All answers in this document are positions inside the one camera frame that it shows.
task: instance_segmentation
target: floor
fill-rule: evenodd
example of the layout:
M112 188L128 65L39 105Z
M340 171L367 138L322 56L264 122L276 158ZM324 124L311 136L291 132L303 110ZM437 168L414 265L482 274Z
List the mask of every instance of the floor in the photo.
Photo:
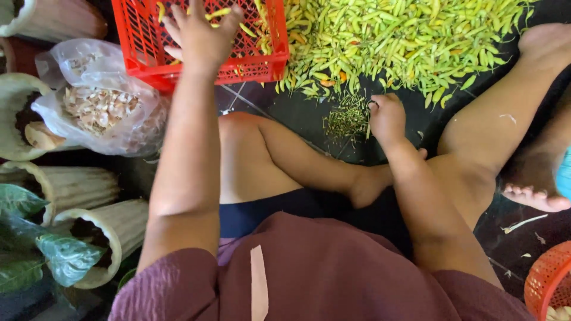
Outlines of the floor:
M103 9L106 18L112 21L112 12ZM533 26L548 22L571 22L570 13L571 2L568 0L543 0L536 3L535 15L529 23ZM110 37L109 40L115 42L116 38ZM399 90L396 94L407 110L407 138L415 146L427 148L429 155L434 155L438 138L451 117L503 77L513 66L517 59L516 44L517 39L500 47L500 51L505 53L505 60L514 55L510 63L494 73L482 74L470 91L457 93L448 102L446 109L435 109L432 112L430 109L426 110L423 108L424 98L420 93ZM553 84L523 145L531 141L541 130L549 118L551 107L570 81L571 68ZM361 84L367 88L368 94L381 92L378 82L373 83L362 79ZM346 139L336 141L328 138L322 128L323 117L327 116L331 108L328 103L316 104L315 101L305 101L304 96L298 93L294 93L292 97L287 97L286 94L277 95L271 83L265 88L258 83L248 82L217 86L215 90L220 115L245 111L274 119L299 134L320 153L331 155L345 162L370 166L386 161L374 139L366 142L364 139L358 139L357 142L351 142ZM421 137L418 131L421 131L424 137ZM107 167L119 175L120 184L123 187L122 198L128 199L141 196L148 198L156 170L154 160L153 158L103 157L89 151L76 151L65 153L65 155L48 154L38 162L59 165L82 163ZM521 300L523 300L524 280L533 262L552 246L571 239L569 235L571 211L549 214L545 218L525 224L508 234L504 233L502 228L542 215L545 213L519 206L496 194L491 206L483 213L475 229L476 237L488 254L502 285L507 292ZM540 238L544 239L545 244L540 241ZM530 257L522 257L524 254L530 254ZM127 271L129 266L134 265L136 265L135 257L128 259L122 269Z

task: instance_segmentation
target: red plastic crate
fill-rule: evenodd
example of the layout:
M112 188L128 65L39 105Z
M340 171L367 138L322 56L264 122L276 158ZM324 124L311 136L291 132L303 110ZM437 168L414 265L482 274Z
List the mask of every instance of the red plastic crate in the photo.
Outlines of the red plastic crate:
M162 0L166 12L172 17L171 4L181 1ZM158 22L158 7L153 0L112 0L119 40L127 73L148 83L163 93L174 91L180 75L181 64L169 65L175 59L164 50L166 45L176 46ZM237 3L244 11L244 24L253 30L253 23L259 19L254 0L205 0L207 13L230 7ZM281 80L289 58L286 18L282 0L266 0L268 27L271 41L268 46L272 54L264 55L255 47L257 38L252 39L242 29L234 40L230 58L218 72L217 85L244 81L272 82Z

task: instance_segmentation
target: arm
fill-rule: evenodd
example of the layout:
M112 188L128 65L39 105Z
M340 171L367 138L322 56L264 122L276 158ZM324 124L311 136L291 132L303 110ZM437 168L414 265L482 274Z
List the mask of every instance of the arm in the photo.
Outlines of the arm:
M373 96L371 130L387 155L395 192L411 234L415 263L430 272L457 270L501 288L476 237L405 138L406 116L394 94Z
M178 6L165 28L183 50L166 48L183 65L172 100L163 151L149 204L149 220L138 272L182 248L203 248L216 256L220 238L220 139L214 80L230 54L242 18L240 9L213 29L201 0L191 0L187 17Z

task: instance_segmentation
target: hand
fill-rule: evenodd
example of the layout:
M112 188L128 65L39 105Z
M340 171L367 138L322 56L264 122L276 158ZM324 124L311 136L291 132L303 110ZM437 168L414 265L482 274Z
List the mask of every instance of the hand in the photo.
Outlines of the hand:
M377 138L383 149L388 149L395 143L405 141L404 126L407 115L403 104L395 94L374 95L374 102L369 103L371 132Z
M213 28L204 17L202 0L190 0L188 7L190 15L177 5L171 6L176 22L163 17L164 28L182 48L166 46L164 49L184 62L185 72L199 77L216 77L232 50L231 42L243 19L242 9L233 5L232 11L220 21L220 27Z

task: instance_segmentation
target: foot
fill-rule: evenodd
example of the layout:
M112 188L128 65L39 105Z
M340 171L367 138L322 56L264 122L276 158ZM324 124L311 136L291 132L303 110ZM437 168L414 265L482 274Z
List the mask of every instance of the foot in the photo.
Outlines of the foot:
M419 156L422 159L426 159L426 149L419 149ZM363 166L360 169L361 173L357 175L347 195L354 208L363 208L371 205L385 188L393 185L391 168L388 165Z
M559 212L571 208L571 201L557 192L554 175L565 152L550 153L533 147L519 155L502 192L506 198L543 212Z
M561 71L571 64L571 25L547 23L535 26L523 34L518 46L520 62Z

